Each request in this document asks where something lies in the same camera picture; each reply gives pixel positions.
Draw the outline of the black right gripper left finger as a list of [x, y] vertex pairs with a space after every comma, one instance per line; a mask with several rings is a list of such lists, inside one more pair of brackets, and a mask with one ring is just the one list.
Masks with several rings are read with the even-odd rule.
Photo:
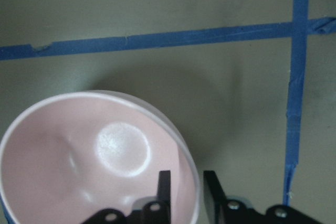
[[137, 199], [127, 223], [171, 223], [171, 171], [159, 172], [155, 196]]

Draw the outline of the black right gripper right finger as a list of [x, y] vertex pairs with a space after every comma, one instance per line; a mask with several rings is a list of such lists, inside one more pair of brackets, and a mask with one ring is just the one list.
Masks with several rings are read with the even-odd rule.
[[246, 205], [226, 197], [213, 170], [203, 172], [203, 196], [209, 223], [252, 223]]

